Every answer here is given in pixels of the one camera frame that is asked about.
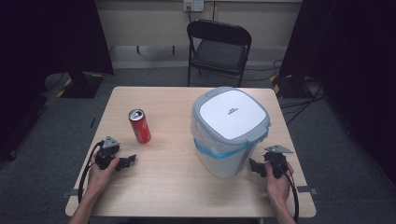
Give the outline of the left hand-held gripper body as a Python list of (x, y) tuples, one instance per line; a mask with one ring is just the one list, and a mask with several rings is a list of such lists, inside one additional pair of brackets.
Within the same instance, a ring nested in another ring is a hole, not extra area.
[(120, 142), (111, 136), (107, 136), (96, 153), (95, 163), (101, 170), (105, 170), (119, 150)]

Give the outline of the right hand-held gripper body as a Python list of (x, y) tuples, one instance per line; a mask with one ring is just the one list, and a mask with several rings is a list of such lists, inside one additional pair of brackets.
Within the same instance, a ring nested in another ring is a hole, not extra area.
[(264, 150), (264, 159), (273, 166), (274, 177), (280, 178), (288, 171), (286, 154), (293, 154), (294, 151), (281, 145), (266, 147)]

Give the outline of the red soda can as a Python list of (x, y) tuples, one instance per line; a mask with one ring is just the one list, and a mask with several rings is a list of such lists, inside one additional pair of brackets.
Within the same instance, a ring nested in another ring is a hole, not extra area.
[(148, 143), (151, 139), (151, 133), (144, 111), (142, 109), (133, 109), (129, 113), (128, 118), (137, 141), (140, 144)]

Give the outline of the white trash bin grey lid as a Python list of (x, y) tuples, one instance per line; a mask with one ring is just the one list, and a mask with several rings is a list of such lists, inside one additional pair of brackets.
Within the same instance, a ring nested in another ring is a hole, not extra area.
[(239, 173), (257, 144), (267, 137), (271, 126), (264, 106), (244, 91), (232, 87), (215, 88), (199, 96), (193, 103), (191, 118), (221, 143), (253, 145), (250, 150), (220, 160), (202, 154), (196, 148), (201, 163), (219, 178)]

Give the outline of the person's right hand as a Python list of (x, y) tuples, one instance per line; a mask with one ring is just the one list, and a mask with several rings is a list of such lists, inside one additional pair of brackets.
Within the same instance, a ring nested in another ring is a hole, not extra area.
[(287, 172), (280, 178), (275, 178), (272, 164), (270, 162), (265, 163), (267, 193), (273, 207), (285, 207), (287, 205), (287, 199), (290, 196), (289, 177), (294, 173), (289, 163), (287, 163), (287, 166)]

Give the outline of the person's left hand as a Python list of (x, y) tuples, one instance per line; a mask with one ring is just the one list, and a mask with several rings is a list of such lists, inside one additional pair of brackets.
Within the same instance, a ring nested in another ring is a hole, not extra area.
[(113, 159), (105, 170), (102, 170), (96, 163), (91, 165), (89, 172), (88, 187), (85, 195), (98, 197), (105, 189), (110, 181), (111, 176), (115, 172), (116, 166), (120, 159)]

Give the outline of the grey tape strip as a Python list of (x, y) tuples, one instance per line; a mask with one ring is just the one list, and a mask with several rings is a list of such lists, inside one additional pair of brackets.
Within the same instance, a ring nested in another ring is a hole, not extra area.
[(299, 193), (310, 193), (311, 195), (318, 195), (318, 190), (316, 188), (310, 188), (309, 186), (298, 186), (297, 190)]
[(67, 191), (63, 191), (61, 193), (61, 198), (62, 199), (69, 199), (72, 196), (77, 196), (77, 197), (81, 197), (82, 196), (82, 191), (79, 189), (70, 189)]

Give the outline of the black stand base striped tape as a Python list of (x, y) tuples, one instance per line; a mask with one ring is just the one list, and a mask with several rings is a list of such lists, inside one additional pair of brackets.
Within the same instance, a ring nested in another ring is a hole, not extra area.
[(102, 75), (72, 75), (57, 94), (59, 98), (93, 99), (103, 81)]
[(313, 94), (307, 88), (303, 79), (293, 76), (270, 77), (273, 90), (278, 98), (295, 99), (295, 98), (312, 98)]

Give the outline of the dark curtain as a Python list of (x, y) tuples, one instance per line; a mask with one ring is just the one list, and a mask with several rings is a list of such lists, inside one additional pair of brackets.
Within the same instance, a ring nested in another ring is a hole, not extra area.
[(396, 0), (302, 0), (280, 75), (319, 78), (396, 186)]
[(111, 74), (95, 0), (0, 0), (0, 161), (13, 161), (56, 73)]

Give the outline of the black folding chair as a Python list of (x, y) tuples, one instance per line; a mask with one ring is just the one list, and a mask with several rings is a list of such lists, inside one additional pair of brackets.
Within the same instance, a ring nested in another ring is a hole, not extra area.
[(191, 21), (187, 26), (189, 44), (187, 85), (191, 69), (239, 77), (240, 87), (252, 43), (250, 33), (239, 25), (210, 21)]

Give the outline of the white wall outlet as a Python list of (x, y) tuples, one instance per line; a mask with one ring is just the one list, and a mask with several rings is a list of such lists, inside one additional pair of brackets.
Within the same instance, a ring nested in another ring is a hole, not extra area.
[(183, 10), (186, 12), (203, 12), (204, 9), (204, 0), (183, 0)]

